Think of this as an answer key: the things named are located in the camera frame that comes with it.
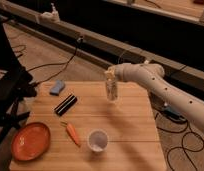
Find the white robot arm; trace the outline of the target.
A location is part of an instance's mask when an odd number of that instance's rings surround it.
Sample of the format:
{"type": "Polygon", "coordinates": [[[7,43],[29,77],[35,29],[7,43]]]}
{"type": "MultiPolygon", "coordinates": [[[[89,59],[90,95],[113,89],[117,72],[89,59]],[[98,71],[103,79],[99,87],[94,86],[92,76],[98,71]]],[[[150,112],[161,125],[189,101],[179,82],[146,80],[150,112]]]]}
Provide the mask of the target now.
{"type": "Polygon", "coordinates": [[[159,64],[113,65],[105,71],[107,97],[117,98],[117,82],[135,82],[152,92],[176,112],[204,133],[204,101],[174,87],[164,79],[164,69],[159,64]]]}

